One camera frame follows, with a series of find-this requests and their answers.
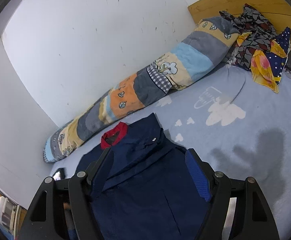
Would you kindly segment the navy blue jacket red collar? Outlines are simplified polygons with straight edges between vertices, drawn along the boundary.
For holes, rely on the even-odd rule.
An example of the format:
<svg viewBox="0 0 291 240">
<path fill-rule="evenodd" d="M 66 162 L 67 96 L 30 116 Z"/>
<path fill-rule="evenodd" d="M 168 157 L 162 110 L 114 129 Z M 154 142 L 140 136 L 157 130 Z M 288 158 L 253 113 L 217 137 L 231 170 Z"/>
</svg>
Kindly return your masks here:
<svg viewBox="0 0 291 240">
<path fill-rule="evenodd" d="M 111 170 L 91 207 L 103 239 L 195 239 L 207 213 L 185 163 L 156 115 L 118 123 L 85 155 L 85 171 L 111 149 Z"/>
</svg>

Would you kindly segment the light blue cloud bedsheet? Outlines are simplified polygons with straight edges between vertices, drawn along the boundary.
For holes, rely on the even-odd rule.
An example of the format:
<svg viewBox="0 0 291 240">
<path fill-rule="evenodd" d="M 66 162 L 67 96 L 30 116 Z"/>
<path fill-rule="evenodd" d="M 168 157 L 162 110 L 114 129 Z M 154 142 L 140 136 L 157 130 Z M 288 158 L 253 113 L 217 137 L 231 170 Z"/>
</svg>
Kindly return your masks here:
<svg viewBox="0 0 291 240">
<path fill-rule="evenodd" d="M 171 142 L 194 149 L 214 171 L 232 179 L 255 178 L 279 239 L 291 237 L 291 79 L 283 75 L 276 94 L 246 70 L 222 64 L 190 87 L 107 126 L 53 167 L 72 178 L 106 132 L 150 114 Z"/>
</svg>

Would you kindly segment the yellow and navy floral garment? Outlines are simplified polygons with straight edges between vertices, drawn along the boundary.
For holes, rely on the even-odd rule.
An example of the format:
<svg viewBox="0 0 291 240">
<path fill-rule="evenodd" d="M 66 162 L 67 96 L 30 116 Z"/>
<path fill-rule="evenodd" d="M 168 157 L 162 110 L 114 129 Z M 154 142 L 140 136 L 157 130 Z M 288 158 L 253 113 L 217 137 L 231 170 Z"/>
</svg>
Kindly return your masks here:
<svg viewBox="0 0 291 240">
<path fill-rule="evenodd" d="M 258 42 L 259 48 L 245 45 L 244 42 L 248 41 L 252 34 L 252 32 L 243 33 L 237 39 L 234 65 L 249 71 L 255 83 L 277 94 L 291 48 L 291 29 L 286 27 L 282 33 L 269 41 L 270 51 L 262 49 L 263 44 L 260 42 Z"/>
</svg>

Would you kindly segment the patchwork rolled quilt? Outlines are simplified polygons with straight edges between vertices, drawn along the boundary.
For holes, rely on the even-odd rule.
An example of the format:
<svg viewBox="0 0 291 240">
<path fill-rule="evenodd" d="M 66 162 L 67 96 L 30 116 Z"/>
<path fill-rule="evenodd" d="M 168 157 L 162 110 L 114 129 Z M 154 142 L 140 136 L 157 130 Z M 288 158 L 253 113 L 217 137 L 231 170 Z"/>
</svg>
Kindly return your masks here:
<svg viewBox="0 0 291 240">
<path fill-rule="evenodd" d="M 173 89 L 197 82 L 221 63 L 238 36 L 234 23 L 221 16 L 201 20 L 171 51 L 125 78 L 52 134 L 43 149 L 44 161 L 68 157 L 110 124 L 159 101 Z"/>
</svg>

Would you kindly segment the grey red leaf-pattern garment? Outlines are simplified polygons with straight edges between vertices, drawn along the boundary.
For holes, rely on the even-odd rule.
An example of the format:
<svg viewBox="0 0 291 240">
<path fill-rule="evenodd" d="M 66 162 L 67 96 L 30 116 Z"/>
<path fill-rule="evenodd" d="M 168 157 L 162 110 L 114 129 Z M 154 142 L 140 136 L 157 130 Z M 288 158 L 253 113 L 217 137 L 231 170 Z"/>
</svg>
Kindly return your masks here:
<svg viewBox="0 0 291 240">
<path fill-rule="evenodd" d="M 223 62 L 250 71 L 251 59 L 256 50 L 270 52 L 271 40 L 277 35 L 273 24 L 257 9 L 245 4 L 238 17 L 220 11 L 222 18 L 230 21 L 239 36 L 223 59 Z"/>
</svg>

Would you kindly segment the wooden headboard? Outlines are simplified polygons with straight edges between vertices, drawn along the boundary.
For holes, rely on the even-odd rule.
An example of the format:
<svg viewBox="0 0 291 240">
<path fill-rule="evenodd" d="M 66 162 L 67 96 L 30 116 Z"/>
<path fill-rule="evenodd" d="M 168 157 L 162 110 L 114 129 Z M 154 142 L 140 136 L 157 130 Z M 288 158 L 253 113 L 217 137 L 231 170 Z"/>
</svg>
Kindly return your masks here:
<svg viewBox="0 0 291 240">
<path fill-rule="evenodd" d="M 286 27 L 291 29 L 291 5 L 286 0 L 198 0 L 188 7 L 188 11 L 194 23 L 199 23 L 203 18 L 218 16 L 222 10 L 237 17 L 245 4 L 257 9 L 279 33 Z"/>
</svg>

